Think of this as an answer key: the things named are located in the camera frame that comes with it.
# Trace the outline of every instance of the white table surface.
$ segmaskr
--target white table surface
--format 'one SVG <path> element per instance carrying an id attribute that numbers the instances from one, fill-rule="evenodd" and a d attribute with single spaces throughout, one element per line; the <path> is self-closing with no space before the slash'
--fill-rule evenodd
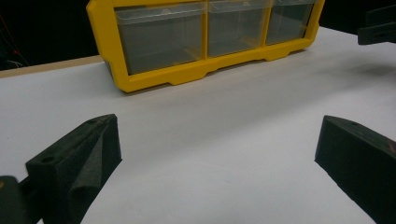
<path id="1" fill-rule="evenodd" d="M 320 28 L 307 50 L 125 94 L 104 63 L 0 79 L 1 175 L 119 118 L 123 162 L 83 223 L 374 223 L 315 162 L 324 115 L 396 139 L 396 45 Z"/>

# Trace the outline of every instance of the black wall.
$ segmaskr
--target black wall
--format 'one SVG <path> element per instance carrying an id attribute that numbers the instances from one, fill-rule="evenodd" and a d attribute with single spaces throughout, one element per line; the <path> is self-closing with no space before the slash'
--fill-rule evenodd
<path id="1" fill-rule="evenodd" d="M 0 15 L 30 65 L 98 54 L 86 13 L 89 0 L 1 0 Z M 320 25 L 356 34 L 368 10 L 395 5 L 395 0 L 327 0 Z M 0 52 L 8 45 L 3 44 Z"/>

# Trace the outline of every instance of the plastic drawer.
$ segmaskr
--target plastic drawer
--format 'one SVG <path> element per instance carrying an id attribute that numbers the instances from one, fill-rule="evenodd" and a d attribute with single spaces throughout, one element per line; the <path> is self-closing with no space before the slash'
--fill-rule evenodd
<path id="1" fill-rule="evenodd" d="M 209 1 L 208 56 L 258 48 L 269 0 Z"/>
<path id="2" fill-rule="evenodd" d="M 303 38 L 316 2 L 317 0 L 275 0 L 266 45 Z"/>
<path id="3" fill-rule="evenodd" d="M 114 83 L 131 92 L 308 48 L 324 1 L 90 0 L 87 11 Z"/>
<path id="4" fill-rule="evenodd" d="M 129 75 L 201 60 L 205 3 L 116 8 Z"/>

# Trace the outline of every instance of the yellow plastic frame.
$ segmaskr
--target yellow plastic frame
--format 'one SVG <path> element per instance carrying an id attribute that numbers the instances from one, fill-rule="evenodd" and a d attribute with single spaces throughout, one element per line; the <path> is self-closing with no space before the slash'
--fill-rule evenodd
<path id="1" fill-rule="evenodd" d="M 122 91 L 137 91 L 164 83 L 178 85 L 201 79 L 209 72 L 216 71 L 222 67 L 254 60 L 272 61 L 284 58 L 293 51 L 309 47 L 314 42 L 319 28 L 318 19 L 324 5 L 324 0 L 318 0 L 314 4 L 304 38 L 266 46 L 265 37 L 271 15 L 271 8 L 268 7 L 265 9 L 262 44 L 259 48 L 215 58 L 207 57 L 208 16 L 206 12 L 203 16 L 204 41 L 202 60 L 129 76 L 120 42 L 120 33 L 114 8 L 182 2 L 208 2 L 208 0 L 91 0 L 87 5 L 87 11 L 99 53 L 108 62 L 114 82 Z"/>

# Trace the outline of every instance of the black plastic part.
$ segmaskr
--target black plastic part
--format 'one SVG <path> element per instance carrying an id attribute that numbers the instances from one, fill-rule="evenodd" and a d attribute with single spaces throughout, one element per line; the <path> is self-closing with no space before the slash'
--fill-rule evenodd
<path id="1" fill-rule="evenodd" d="M 80 223 L 121 162 L 115 115 L 90 119 L 26 163 L 45 202 L 43 221 Z"/>
<path id="2" fill-rule="evenodd" d="M 19 184 L 25 202 L 26 214 L 31 223 L 37 223 L 44 213 L 44 200 L 40 190 L 32 185 L 29 177 Z"/>
<path id="3" fill-rule="evenodd" d="M 14 176 L 0 176 L 0 223 L 31 223 Z"/>
<path id="4" fill-rule="evenodd" d="M 315 161 L 376 223 L 396 223 L 396 143 L 356 122 L 325 116 Z"/>
<path id="5" fill-rule="evenodd" d="M 366 27 L 358 31 L 360 45 L 396 43 L 396 5 L 366 13 Z"/>

